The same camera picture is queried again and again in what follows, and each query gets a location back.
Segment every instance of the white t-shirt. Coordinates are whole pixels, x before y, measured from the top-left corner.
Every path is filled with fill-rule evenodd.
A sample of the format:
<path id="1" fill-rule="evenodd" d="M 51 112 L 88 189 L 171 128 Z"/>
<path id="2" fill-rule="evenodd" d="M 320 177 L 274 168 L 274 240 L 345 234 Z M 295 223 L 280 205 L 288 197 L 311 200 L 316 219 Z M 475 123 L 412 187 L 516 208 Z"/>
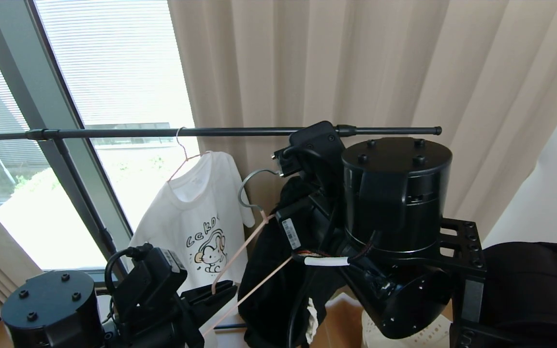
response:
<path id="1" fill-rule="evenodd" d="M 250 208 L 238 202 L 241 183 L 232 156 L 204 154 L 190 171 L 164 184 L 141 218 L 130 246 L 148 242 L 174 251 L 188 271 L 178 293 L 212 284 L 244 243 L 243 224 L 252 227 L 255 223 Z M 248 203 L 244 192 L 242 200 Z M 221 280 L 241 282 L 247 261 L 244 251 Z"/>

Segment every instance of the white cable sleeve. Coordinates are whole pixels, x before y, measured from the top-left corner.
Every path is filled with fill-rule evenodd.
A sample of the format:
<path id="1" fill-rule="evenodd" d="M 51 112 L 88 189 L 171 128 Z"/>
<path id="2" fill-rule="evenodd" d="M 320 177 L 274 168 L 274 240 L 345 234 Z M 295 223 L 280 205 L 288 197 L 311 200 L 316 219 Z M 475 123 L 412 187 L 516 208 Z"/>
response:
<path id="1" fill-rule="evenodd" d="M 340 258 L 305 258 L 305 264 L 309 266 L 322 266 L 322 267 L 336 267 L 336 266 L 349 266 L 347 256 Z"/>

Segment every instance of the horizontal rod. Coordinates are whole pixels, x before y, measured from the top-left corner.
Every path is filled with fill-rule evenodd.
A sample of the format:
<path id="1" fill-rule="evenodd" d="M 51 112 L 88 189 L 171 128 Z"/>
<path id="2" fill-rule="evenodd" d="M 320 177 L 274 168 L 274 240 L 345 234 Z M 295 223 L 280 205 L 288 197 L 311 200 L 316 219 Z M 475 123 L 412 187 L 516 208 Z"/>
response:
<path id="1" fill-rule="evenodd" d="M 28 130 L 19 133 L 0 133 L 0 140 L 30 139 L 68 139 L 68 138 L 106 138 L 106 137 L 173 137 L 201 136 L 288 136 L 302 128 L 167 128 L 163 130 Z M 422 128 L 356 128 L 354 126 L 338 125 L 335 127 L 339 136 L 355 135 L 389 135 L 389 134 L 434 134 L 442 133 L 441 127 Z"/>

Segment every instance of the clothes rack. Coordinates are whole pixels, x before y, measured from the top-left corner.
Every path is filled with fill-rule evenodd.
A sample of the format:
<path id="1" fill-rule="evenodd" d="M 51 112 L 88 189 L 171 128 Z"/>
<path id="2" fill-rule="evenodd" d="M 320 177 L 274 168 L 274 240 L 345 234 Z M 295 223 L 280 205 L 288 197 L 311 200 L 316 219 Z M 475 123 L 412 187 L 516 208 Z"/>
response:
<path id="1" fill-rule="evenodd" d="M 81 180 L 81 176 L 73 159 L 70 156 L 68 147 L 64 139 L 87 139 L 87 138 L 106 138 L 106 137 L 175 137 L 178 136 L 201 136 L 201 137 L 240 137 L 240 136 L 288 136 L 302 128 L 297 127 L 255 127 L 255 128 L 165 128 L 161 130 L 28 130 L 27 132 L 0 133 L 0 141 L 29 139 L 33 141 L 53 141 L 55 146 L 68 168 L 73 182 L 78 187 L 82 200 L 84 201 L 91 219 L 97 226 L 102 242 L 110 255 L 117 252 L 115 243 L 111 238 L 107 227 L 101 220 L 99 213 L 91 201 L 86 186 Z M 395 128 L 358 128 L 349 125 L 336 125 L 335 130 L 340 137 L 356 135 L 407 135 L 407 134 L 432 134 L 440 135 L 442 127 L 395 127 Z M 121 260 L 115 266 L 118 279 L 126 275 L 127 271 Z"/>

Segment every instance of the pink hanger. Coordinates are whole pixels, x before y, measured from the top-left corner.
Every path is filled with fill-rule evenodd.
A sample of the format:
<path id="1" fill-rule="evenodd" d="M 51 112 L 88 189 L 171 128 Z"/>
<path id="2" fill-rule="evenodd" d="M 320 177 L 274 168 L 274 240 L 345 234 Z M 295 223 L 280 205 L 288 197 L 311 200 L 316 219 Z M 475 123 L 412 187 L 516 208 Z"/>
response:
<path id="1" fill-rule="evenodd" d="M 179 131 L 181 131 L 182 128 L 186 128 L 186 127 L 181 127 L 177 130 L 177 132 L 175 133 L 175 141 L 177 141 L 177 145 L 179 145 L 184 150 L 184 157 L 186 157 L 186 158 L 184 159 L 182 164 L 175 170 L 175 172 L 173 172 L 173 174 L 171 174 L 168 181 L 171 181 L 173 179 L 173 176 L 175 176 L 175 174 L 177 174 L 177 172 L 179 172 L 179 170 L 182 167 L 184 167 L 184 164 L 186 164 L 187 161 L 192 160 L 195 157 L 203 156 L 203 155 L 207 154 L 208 152 L 210 152 L 210 151 L 206 151 L 203 154 L 197 154 L 195 156 L 188 157 L 188 153 L 186 152 L 186 148 L 182 145 L 182 143 L 179 142 L 179 137 L 178 137 L 179 136 Z"/>

